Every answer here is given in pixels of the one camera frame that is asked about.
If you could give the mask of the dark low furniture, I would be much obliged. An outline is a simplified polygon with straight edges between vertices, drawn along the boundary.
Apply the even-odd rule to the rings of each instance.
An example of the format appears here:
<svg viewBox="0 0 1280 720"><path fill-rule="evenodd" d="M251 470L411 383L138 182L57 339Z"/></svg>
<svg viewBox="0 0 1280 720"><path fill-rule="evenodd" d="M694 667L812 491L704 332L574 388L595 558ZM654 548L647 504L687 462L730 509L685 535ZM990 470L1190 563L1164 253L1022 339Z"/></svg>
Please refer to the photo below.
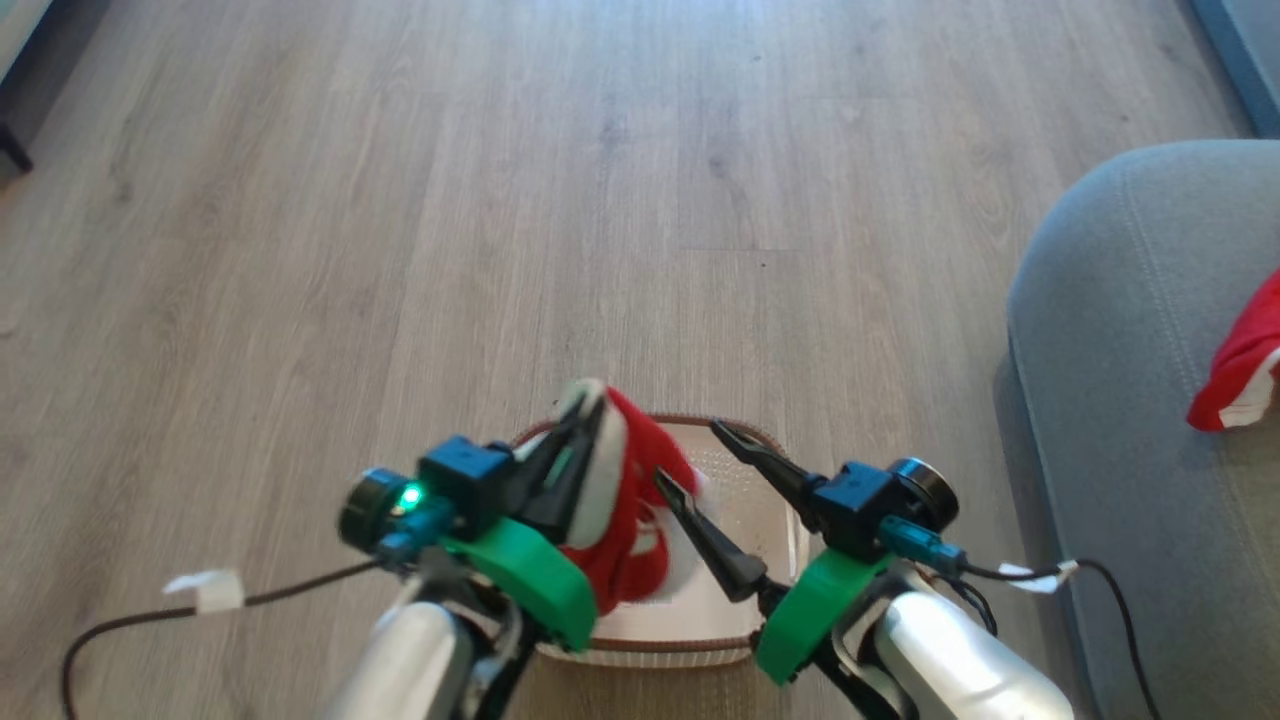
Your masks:
<svg viewBox="0 0 1280 720"><path fill-rule="evenodd" d="M51 0L0 79L0 193L35 169L29 146L115 0Z"/></svg>

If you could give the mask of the beige plastic laundry basket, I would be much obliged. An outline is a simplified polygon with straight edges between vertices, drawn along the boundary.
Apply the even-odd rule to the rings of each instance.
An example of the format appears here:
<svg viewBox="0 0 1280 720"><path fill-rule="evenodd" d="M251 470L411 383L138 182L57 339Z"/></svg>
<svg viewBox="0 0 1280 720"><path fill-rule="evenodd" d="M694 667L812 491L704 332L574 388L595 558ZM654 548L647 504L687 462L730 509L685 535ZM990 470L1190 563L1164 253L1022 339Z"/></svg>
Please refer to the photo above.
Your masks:
<svg viewBox="0 0 1280 720"><path fill-rule="evenodd" d="M654 414L701 473L698 507L741 550L760 557L769 577L792 584L810 557L810 536L769 483L713 436L709 418ZM700 559L678 591L622 603L596 623L590 647L572 653L543 644L548 659L632 670L724 666L750 659L749 637L763 618L754 601L731 603Z"/></svg>

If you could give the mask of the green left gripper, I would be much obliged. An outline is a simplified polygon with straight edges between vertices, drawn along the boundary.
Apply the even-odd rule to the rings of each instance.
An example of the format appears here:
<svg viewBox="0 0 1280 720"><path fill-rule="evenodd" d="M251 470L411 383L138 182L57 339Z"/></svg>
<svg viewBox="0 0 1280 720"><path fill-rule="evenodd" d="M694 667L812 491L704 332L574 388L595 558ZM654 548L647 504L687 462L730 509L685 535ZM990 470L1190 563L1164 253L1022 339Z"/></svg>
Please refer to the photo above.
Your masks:
<svg viewBox="0 0 1280 720"><path fill-rule="evenodd" d="M603 401L590 393L562 398L559 416L515 451L515 493L527 493L524 524L502 518L476 539L442 541L575 653L590 646L596 600L585 574L553 544L570 536L604 415Z"/></svg>

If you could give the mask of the grey-blue baseboard strip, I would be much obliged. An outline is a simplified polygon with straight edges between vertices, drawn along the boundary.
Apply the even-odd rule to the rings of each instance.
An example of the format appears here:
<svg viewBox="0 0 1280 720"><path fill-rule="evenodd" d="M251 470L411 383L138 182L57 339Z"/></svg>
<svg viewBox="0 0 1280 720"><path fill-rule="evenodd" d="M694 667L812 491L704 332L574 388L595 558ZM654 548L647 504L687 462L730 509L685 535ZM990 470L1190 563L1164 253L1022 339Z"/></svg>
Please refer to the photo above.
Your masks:
<svg viewBox="0 0 1280 720"><path fill-rule="evenodd" d="M1280 138L1280 0L1187 0L1254 132Z"/></svg>

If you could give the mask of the red and white garment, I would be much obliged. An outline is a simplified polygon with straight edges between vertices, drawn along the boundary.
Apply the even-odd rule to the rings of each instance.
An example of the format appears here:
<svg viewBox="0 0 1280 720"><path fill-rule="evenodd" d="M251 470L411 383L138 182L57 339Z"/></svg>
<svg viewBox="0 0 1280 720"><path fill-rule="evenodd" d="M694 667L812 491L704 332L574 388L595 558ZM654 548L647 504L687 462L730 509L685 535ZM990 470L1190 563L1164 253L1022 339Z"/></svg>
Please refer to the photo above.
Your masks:
<svg viewBox="0 0 1280 720"><path fill-rule="evenodd" d="M1280 388L1280 268L1254 292L1210 365L1187 421L1216 433L1261 421Z"/></svg>
<svg viewBox="0 0 1280 720"><path fill-rule="evenodd" d="M699 498L705 477L655 419L599 379L571 382L558 409L586 420L602 411L579 503L561 551L585 574L600 615L622 603L666 601L701 559L655 484L663 471Z"/></svg>

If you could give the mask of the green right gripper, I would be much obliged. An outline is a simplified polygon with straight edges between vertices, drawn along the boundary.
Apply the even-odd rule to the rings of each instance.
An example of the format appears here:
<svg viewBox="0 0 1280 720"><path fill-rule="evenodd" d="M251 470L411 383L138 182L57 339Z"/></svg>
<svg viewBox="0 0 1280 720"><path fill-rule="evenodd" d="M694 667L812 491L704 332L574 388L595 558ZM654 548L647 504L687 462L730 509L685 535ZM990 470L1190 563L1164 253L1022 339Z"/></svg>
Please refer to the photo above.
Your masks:
<svg viewBox="0 0 1280 720"><path fill-rule="evenodd" d="M829 480L827 477L801 469L726 420L712 420L710 432L740 462L768 482L809 533L822 532L815 492ZM771 584L763 560L737 547L666 470L655 471L654 483L727 601L741 603ZM764 621L755 646L756 666L776 685L788 684L888 566L888 556L863 562L837 550L822 551Z"/></svg>

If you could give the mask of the grey fabric sofa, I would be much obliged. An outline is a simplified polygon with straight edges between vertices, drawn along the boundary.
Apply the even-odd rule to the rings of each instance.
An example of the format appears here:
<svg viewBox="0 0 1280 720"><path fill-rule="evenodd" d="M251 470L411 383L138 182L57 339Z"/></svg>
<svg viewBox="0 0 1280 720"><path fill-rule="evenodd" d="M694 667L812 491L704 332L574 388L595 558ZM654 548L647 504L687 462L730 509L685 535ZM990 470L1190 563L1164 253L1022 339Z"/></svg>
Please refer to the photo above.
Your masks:
<svg viewBox="0 0 1280 720"><path fill-rule="evenodd" d="M1165 720L1280 720L1280 389L1251 427L1185 419L1277 270L1280 140L1202 140L1085 174L1009 293L1009 466L1055 553L1117 578Z"/></svg>

